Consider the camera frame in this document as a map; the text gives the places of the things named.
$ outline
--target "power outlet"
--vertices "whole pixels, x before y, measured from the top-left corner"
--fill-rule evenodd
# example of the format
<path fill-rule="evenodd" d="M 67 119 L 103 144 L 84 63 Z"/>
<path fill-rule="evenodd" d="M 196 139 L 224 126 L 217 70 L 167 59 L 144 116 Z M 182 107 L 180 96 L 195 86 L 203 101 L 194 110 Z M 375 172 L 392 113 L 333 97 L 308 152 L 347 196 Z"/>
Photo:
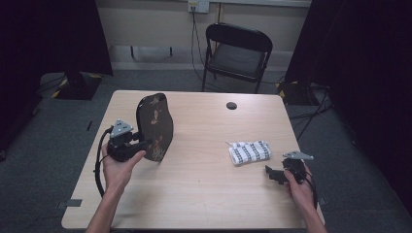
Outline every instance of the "power outlet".
<path fill-rule="evenodd" d="M 188 11 L 190 13 L 209 13 L 209 1 L 188 1 Z"/>

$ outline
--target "chair seat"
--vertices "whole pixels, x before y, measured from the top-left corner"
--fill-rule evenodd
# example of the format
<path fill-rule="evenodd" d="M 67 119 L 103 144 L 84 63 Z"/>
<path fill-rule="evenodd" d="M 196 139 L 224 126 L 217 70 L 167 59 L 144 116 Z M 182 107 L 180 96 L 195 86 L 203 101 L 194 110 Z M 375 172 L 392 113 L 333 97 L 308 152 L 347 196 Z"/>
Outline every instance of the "chair seat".
<path fill-rule="evenodd" d="M 264 57 L 264 52 L 219 44 L 209 61 L 209 68 L 257 79 L 261 69 L 259 64 Z"/>

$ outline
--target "carpeted floor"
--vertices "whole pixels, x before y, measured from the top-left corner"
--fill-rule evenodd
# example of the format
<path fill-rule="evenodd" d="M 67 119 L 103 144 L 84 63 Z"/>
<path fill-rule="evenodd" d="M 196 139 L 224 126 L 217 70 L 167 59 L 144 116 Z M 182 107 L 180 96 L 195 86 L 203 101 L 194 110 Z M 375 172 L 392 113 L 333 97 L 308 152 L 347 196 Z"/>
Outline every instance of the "carpeted floor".
<path fill-rule="evenodd" d="M 266 72 L 259 93 L 276 94 L 274 82 L 284 74 Z M 59 76 L 44 76 L 42 83 Z M 208 85 L 211 89 L 229 92 L 252 93 L 255 87 L 219 77 L 210 77 L 208 82 L 214 85 Z M 102 80 L 90 101 L 52 99 L 54 88 L 42 92 L 44 99 L 37 115 L 10 145 L 6 161 L 0 164 L 0 232 L 72 232 L 61 226 L 61 204 L 72 195 L 115 90 L 200 91 L 200 87 L 201 81 L 192 70 L 115 71 L 113 77 Z M 315 94 L 322 99 L 322 90 Z M 312 114 L 317 109 L 286 108 L 290 117 Z M 301 121 L 292 120 L 296 136 L 307 118 Z M 331 109 L 315 116 L 298 140 L 300 149 L 316 158 L 308 165 L 317 182 L 328 231 L 412 232 L 410 216 L 380 171 L 354 147 L 350 132 L 350 127 Z"/>

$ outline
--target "wooden table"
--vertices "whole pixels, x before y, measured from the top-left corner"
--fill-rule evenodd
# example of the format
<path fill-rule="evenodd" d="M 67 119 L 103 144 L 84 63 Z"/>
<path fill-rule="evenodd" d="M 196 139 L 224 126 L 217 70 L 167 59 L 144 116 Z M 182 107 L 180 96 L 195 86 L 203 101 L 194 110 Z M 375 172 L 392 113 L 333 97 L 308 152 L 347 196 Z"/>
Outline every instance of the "wooden table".
<path fill-rule="evenodd" d="M 120 90 L 113 94 L 72 196 L 72 199 L 81 199 L 82 205 L 67 208 L 63 227 L 85 229 L 99 204 L 93 170 L 104 130 L 117 118 L 137 128 L 137 104 L 143 97 L 154 93 Z M 284 187 L 269 180 L 264 170 L 264 165 L 282 169 L 282 154 L 298 150 L 279 96 L 163 93 L 174 120 L 173 141 L 161 163 L 143 159 L 136 165 L 120 200 L 114 228 L 304 227 Z M 237 109 L 229 110 L 227 102 L 236 103 Z M 269 143 L 272 157 L 234 166 L 226 142 L 257 140 Z"/>

